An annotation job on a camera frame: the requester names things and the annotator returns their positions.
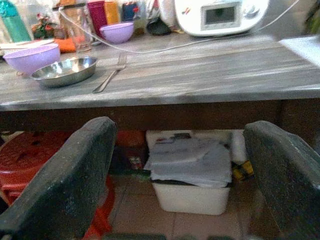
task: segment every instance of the storage box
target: storage box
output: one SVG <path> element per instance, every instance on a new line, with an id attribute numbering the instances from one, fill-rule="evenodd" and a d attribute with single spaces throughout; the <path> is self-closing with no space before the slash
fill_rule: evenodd
<path id="1" fill-rule="evenodd" d="M 220 215 L 226 211 L 229 187 L 152 183 L 160 206 L 168 212 Z"/>

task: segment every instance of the purple bowl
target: purple bowl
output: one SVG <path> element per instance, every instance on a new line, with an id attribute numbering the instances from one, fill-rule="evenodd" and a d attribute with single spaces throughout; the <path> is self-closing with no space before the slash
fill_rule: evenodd
<path id="1" fill-rule="evenodd" d="M 102 26 L 100 32 L 104 39 L 113 43 L 121 44 L 129 40 L 134 33 L 133 22 L 122 22 L 112 25 Z"/>
<path id="2" fill-rule="evenodd" d="M 15 70 L 28 75 L 60 60 L 58 44 L 47 44 L 35 48 L 26 48 L 3 56 Z"/>

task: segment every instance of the red plastic stool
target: red plastic stool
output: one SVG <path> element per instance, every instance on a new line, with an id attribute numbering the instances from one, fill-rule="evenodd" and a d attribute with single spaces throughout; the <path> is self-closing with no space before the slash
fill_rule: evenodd
<path id="1" fill-rule="evenodd" d="M 19 197 L 29 181 L 70 137 L 72 132 L 24 132 L 7 142 L 0 150 L 0 189 L 9 205 Z M 108 196 L 96 210 L 92 224 L 84 238 L 101 237 L 111 232 L 108 216 L 115 202 L 115 189 L 107 177 Z"/>
<path id="2" fill-rule="evenodd" d="M 71 132 L 24 132 L 0 151 L 0 188 L 5 195 L 22 192 L 42 165 L 70 137 Z"/>

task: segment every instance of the pink cup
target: pink cup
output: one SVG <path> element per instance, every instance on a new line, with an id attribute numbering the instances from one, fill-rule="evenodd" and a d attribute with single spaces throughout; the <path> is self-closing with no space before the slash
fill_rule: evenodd
<path id="1" fill-rule="evenodd" d="M 100 28 L 107 25 L 105 1 L 88 2 L 87 5 L 95 32 L 100 38 L 102 38 L 103 36 L 100 33 Z"/>

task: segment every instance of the teal bottle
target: teal bottle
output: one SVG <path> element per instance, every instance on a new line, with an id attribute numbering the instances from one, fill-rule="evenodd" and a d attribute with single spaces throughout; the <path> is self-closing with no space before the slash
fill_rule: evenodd
<path id="1" fill-rule="evenodd" d="M 8 0 L 0 0 L 0 16 L 13 42 L 31 41 L 17 8 Z"/>

